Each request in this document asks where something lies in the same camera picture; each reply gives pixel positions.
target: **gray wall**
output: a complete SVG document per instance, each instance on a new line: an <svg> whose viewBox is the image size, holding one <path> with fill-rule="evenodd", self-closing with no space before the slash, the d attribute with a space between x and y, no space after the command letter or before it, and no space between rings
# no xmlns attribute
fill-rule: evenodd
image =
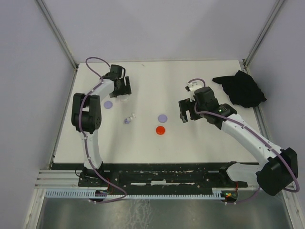
<svg viewBox="0 0 305 229"><path fill-rule="evenodd" d="M73 69L33 0L0 7L0 227L22 228Z"/></svg>
<svg viewBox="0 0 305 229"><path fill-rule="evenodd" d="M287 1L250 66L264 91L263 112L275 143L298 153L305 207L305 1Z"/></svg>
<svg viewBox="0 0 305 229"><path fill-rule="evenodd" d="M246 58L275 0L45 0L77 62Z"/></svg>

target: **red disc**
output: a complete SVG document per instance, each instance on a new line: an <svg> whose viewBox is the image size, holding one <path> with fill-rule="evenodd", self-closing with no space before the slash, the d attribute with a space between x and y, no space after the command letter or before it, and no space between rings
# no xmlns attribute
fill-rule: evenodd
<svg viewBox="0 0 305 229"><path fill-rule="evenodd" d="M158 126L156 129L157 134L163 135L165 133L165 128L163 126Z"/></svg>

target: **purple disc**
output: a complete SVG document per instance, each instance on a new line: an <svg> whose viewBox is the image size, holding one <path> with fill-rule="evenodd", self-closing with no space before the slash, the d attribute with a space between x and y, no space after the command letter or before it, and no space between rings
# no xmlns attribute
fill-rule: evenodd
<svg viewBox="0 0 305 229"><path fill-rule="evenodd" d="M164 114L159 115L158 120L160 123L165 123L167 121L167 116Z"/></svg>
<svg viewBox="0 0 305 229"><path fill-rule="evenodd" d="M113 106L112 102L110 102L110 101L104 102L104 107L105 107L106 109L110 109L110 108L112 108L112 106Z"/></svg>

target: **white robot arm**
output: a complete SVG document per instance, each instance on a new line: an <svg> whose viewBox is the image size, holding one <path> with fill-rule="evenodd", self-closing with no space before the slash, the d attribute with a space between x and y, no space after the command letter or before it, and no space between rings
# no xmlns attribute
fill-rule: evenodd
<svg viewBox="0 0 305 229"><path fill-rule="evenodd" d="M219 105L210 87L190 81L186 90L190 92L190 98L179 101L180 118L184 123L188 121L186 111L189 111L191 120L204 117L236 139L257 160L258 165L228 163L224 170L232 181L258 184L272 196L296 181L298 168L294 150L283 150L251 128L230 105Z"/></svg>
<svg viewBox="0 0 305 229"><path fill-rule="evenodd" d="M102 171L102 158L99 152L98 145L98 129L102 123L101 113L101 101L108 95L110 97L117 97L119 95L130 95L131 87L129 77L122 76L122 72L125 74L125 69L119 65L111 65L110 72L103 77L100 86L95 86L91 89L92 93L87 97L81 115L81 126L86 134L86 144L90 155L90 161L95 168ZM71 122L75 126L76 130L80 132L79 128L79 116L81 103L85 97L85 94L76 93L73 96L72 116ZM92 171L91 164L88 161L86 155L84 135L80 132L82 139L82 147L84 151L84 167L87 170L87 176L95 177L95 173Z"/></svg>

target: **small white object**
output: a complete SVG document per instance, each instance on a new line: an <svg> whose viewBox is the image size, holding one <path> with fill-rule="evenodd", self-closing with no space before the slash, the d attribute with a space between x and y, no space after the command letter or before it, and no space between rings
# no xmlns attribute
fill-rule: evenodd
<svg viewBox="0 0 305 229"><path fill-rule="evenodd" d="M132 115L128 118L125 118L124 123L128 124L135 118L135 113L132 113Z"/></svg>
<svg viewBox="0 0 305 229"><path fill-rule="evenodd" d="M202 88L202 86L200 84L198 84L197 82L192 82L192 83L186 83L186 85L189 87L190 89L190 101L195 101L194 98L194 93L197 89Z"/></svg>

